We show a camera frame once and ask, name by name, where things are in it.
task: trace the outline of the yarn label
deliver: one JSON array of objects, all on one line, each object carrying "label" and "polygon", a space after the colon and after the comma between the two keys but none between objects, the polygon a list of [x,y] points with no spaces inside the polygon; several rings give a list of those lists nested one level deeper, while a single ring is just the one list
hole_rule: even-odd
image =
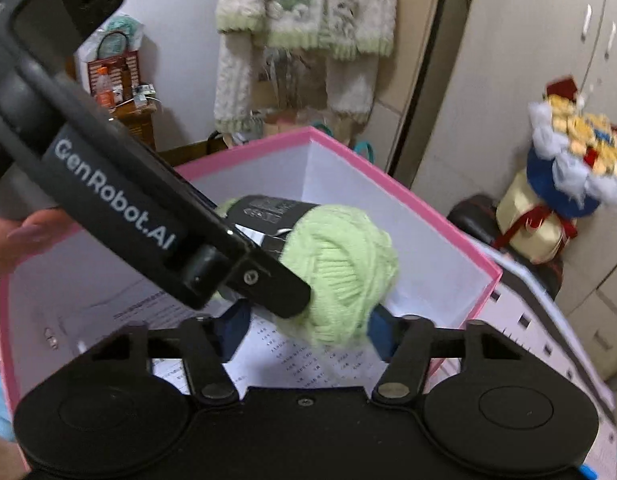
[{"label": "yarn label", "polygon": [[314,207],[317,204],[250,195],[231,206],[226,213],[226,220],[271,256],[279,259],[288,233]]}]

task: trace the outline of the pink box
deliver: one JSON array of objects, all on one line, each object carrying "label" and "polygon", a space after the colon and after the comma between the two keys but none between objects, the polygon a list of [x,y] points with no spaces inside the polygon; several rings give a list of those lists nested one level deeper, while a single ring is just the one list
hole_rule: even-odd
[{"label": "pink box", "polygon": [[[252,142],[178,170],[216,203],[266,194],[365,210],[391,234],[399,254],[399,280],[385,301],[396,316],[419,314],[438,326],[459,328],[477,316],[500,279],[501,269],[446,219],[313,128]],[[93,315],[103,298],[142,279],[87,232],[76,229],[2,280],[2,375],[11,407],[76,356],[76,348],[64,337],[72,309],[80,305]],[[84,326],[81,330],[88,330],[87,322]],[[51,345],[49,338],[57,344]]]}]

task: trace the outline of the wooden nightstand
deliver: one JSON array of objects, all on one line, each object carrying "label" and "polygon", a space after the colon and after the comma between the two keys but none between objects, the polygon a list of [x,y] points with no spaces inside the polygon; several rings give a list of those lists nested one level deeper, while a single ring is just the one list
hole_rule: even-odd
[{"label": "wooden nightstand", "polygon": [[124,126],[130,134],[138,137],[142,142],[149,145],[153,150],[155,147],[155,136],[153,133],[152,115],[157,112],[157,106],[149,101],[144,108],[136,108],[135,103],[130,102],[117,108],[112,114]]}]

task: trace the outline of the hanging sweater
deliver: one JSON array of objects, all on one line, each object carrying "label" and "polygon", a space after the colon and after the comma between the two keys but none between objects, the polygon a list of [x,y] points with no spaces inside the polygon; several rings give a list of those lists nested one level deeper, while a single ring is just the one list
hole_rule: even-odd
[{"label": "hanging sweater", "polygon": [[329,107],[365,122],[373,106],[379,56],[393,52],[397,0],[219,0],[215,115],[221,132],[250,113],[253,47],[321,49]]}]

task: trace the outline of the bottle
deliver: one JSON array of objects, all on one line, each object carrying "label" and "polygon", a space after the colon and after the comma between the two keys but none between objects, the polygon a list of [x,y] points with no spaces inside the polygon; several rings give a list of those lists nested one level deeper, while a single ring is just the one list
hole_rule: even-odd
[{"label": "bottle", "polygon": [[97,81],[95,82],[95,100],[100,106],[113,110],[115,108],[115,96],[112,92],[111,76],[108,68],[101,66],[97,69]]},{"label": "bottle", "polygon": [[133,79],[126,60],[122,60],[120,76],[122,77],[122,100],[127,102],[133,99]]}]

